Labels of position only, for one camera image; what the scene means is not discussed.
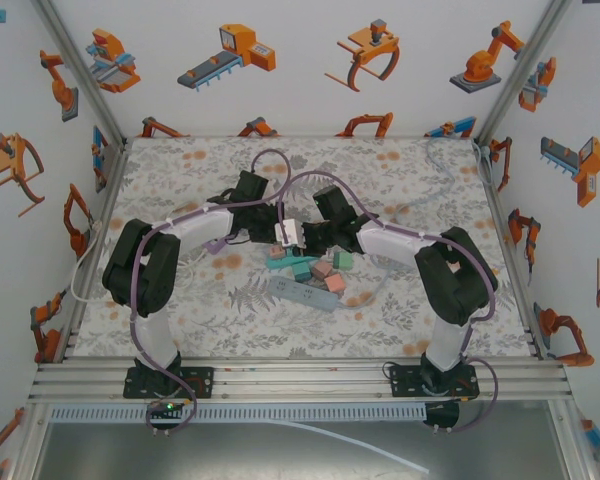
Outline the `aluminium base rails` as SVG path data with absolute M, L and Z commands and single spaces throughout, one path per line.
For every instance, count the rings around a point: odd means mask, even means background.
M 214 369 L 216 403 L 389 401 L 382 359 L 195 359 L 189 367 Z M 33 403 L 121 403 L 130 357 L 71 357 L 38 367 L 27 398 Z M 505 401 L 566 400 L 572 389 L 558 362 L 532 357 L 496 357 L 474 365 L 479 398 Z

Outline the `grey-blue power strip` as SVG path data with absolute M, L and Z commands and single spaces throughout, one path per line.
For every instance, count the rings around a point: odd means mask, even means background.
M 273 297 L 326 312 L 333 312 L 339 304 L 335 293 L 281 276 L 270 279 L 267 291 Z

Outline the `floral table cloth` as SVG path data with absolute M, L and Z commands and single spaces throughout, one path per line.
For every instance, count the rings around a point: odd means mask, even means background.
M 384 219 L 429 233 L 465 229 L 498 280 L 496 311 L 476 325 L 476 356 L 526 356 L 494 218 L 467 140 L 342 138 L 137 139 L 130 148 L 100 256 L 106 264 L 123 226 L 154 223 L 197 209 L 254 170 L 277 190 L 288 175 L 285 214 L 315 222 L 313 195 L 332 177 L 354 191 L 350 202 Z M 416 270 L 390 269 L 355 256 L 333 312 L 270 295 L 268 249 L 244 237 L 217 255 L 185 254 L 166 313 L 175 345 L 192 357 L 397 357 L 421 354 L 435 315 Z

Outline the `grey metal panel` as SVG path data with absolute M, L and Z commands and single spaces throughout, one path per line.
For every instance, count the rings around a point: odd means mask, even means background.
M 54 425 L 36 480 L 565 480 L 552 435 L 517 421 L 433 435 L 414 423 L 318 426 L 429 469 L 428 475 L 310 432 L 197 425 L 171 439 L 139 425 Z

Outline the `white plastic tube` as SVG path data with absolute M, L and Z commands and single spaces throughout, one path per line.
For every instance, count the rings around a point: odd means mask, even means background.
M 374 446 L 374 445 L 366 443 L 364 441 L 361 441 L 361 440 L 358 440 L 355 438 L 351 438 L 351 437 L 348 437 L 348 436 L 345 436 L 345 435 L 342 435 L 339 433 L 335 433 L 333 431 L 329 431 L 329 430 L 326 430 L 323 428 L 306 425 L 306 424 L 301 424 L 301 423 L 295 423 L 295 422 L 280 421 L 280 420 L 265 420 L 265 421 L 263 421 L 263 424 L 275 425 L 275 426 L 279 426 L 279 427 L 291 428 L 291 429 L 296 429 L 296 430 L 302 430 L 302 431 L 310 432 L 313 434 L 325 436 L 325 437 L 328 437 L 328 438 L 331 438 L 334 440 L 338 440 L 338 441 L 347 443 L 349 445 L 353 445 L 353 446 L 359 447 L 361 449 L 373 452 L 374 454 L 377 454 L 388 460 L 396 462 L 406 468 L 415 470 L 416 472 L 418 472 L 420 474 L 428 475 L 430 473 L 428 468 L 421 466 L 410 460 L 407 460 L 403 457 L 400 457 L 396 454 L 388 452 L 384 449 L 381 449 L 377 446 Z

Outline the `black controller box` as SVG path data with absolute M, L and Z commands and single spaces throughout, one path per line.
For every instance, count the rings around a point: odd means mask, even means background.
M 460 417 L 459 403 L 455 400 L 427 402 L 425 411 L 426 419 L 423 424 L 429 427 L 434 435 L 451 433 Z

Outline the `teal triangular power strip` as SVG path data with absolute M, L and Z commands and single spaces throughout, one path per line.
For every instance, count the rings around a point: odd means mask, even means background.
M 296 263 L 309 263 L 310 266 L 312 266 L 314 263 L 316 263 L 319 260 L 319 257 L 312 257 L 312 256 L 286 256 L 285 258 L 282 259 L 271 259 L 268 258 L 266 260 L 266 266 L 269 270 L 281 270 L 284 268 L 290 268 L 291 272 L 292 272 L 292 266 Z

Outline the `black board with green light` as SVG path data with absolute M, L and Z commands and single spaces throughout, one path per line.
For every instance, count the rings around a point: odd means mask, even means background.
M 145 423 L 153 436 L 162 432 L 170 436 L 172 431 L 178 431 L 182 427 L 183 405 L 167 402 L 153 402 L 148 405 L 145 414 Z

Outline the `aluminium side rail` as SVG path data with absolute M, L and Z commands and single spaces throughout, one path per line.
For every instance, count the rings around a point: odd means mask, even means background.
M 127 140 L 125 147 L 119 149 L 113 157 L 110 177 L 107 187 L 104 189 L 104 203 L 97 216 L 100 222 L 99 228 L 93 229 L 95 235 L 91 238 L 87 252 L 78 259 L 70 271 L 68 291 L 65 299 L 69 301 L 71 309 L 60 330 L 59 343 L 52 360 L 55 364 L 60 364 L 67 357 L 73 355 L 74 345 L 79 336 L 85 312 L 90 305 L 95 306 L 97 304 L 96 299 L 92 299 L 91 303 L 89 303 L 82 301 L 82 298 L 87 298 L 91 295 L 94 288 L 99 258 L 104 246 L 104 240 L 106 239 L 106 232 L 109 229 L 108 222 L 112 217 L 113 208 L 124 176 L 129 148 L 132 143 L 132 140 Z
M 504 262 L 515 295 L 520 322 L 527 335 L 530 351 L 539 359 L 547 359 L 547 349 L 542 340 L 542 334 L 535 318 L 526 284 L 527 275 L 520 272 L 517 263 L 517 254 L 521 252 L 518 248 L 522 247 L 522 245 L 515 246 L 513 243 L 513 236 L 508 226 L 508 213 L 504 209 L 497 185 L 493 179 L 489 147 L 479 146 L 474 139 L 471 140 L 471 145 L 476 156 L 478 176 L 483 180 L 485 194 L 494 217 L 495 228 L 499 236 Z

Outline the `aluminium frame post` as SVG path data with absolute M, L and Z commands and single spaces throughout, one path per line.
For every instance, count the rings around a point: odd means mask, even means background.
M 549 400 L 548 408 L 566 480 L 599 480 L 579 410 L 573 400 Z
M 550 0 L 477 136 L 479 146 L 490 143 L 572 3 L 573 0 Z
M 46 404 L 36 403 L 25 407 L 22 423 L 14 432 L 5 480 L 34 480 L 42 455 L 49 415 L 50 410 Z
M 91 77 L 89 68 L 79 53 L 77 44 L 54 3 L 52 0 L 29 1 L 58 48 L 60 56 L 72 71 L 78 86 L 94 110 L 96 117 L 101 121 L 104 129 L 109 134 L 109 139 L 119 149 L 123 149 L 126 145 L 127 137 L 115 119 L 113 111 L 106 103 L 97 83 Z

